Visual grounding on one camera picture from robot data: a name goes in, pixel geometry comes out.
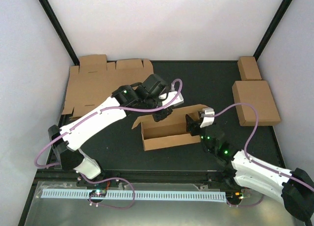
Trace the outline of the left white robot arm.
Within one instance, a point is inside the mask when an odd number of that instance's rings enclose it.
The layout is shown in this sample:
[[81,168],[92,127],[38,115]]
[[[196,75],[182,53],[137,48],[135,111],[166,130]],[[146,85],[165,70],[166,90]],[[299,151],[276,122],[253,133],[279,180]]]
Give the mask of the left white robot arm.
[[134,112],[152,114],[157,122],[163,120],[172,111],[177,94],[174,82],[169,84],[156,74],[149,75],[144,82],[118,87],[83,117],[65,126],[52,125],[48,129],[48,146],[56,156],[56,162],[50,166],[74,170],[87,177],[94,186],[101,186],[105,174],[81,146],[101,130]]

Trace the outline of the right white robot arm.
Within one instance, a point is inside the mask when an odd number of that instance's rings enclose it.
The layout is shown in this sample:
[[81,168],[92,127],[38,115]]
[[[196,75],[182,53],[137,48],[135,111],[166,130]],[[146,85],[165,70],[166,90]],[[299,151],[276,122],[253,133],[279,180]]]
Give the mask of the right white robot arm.
[[246,154],[226,140],[225,133],[213,123],[202,124],[205,117],[194,120],[185,116],[186,131],[199,136],[206,153],[213,155],[224,168],[223,182],[228,188],[237,185],[255,190],[281,203],[300,221],[308,222],[314,214],[314,182],[306,171],[294,171],[271,165]]

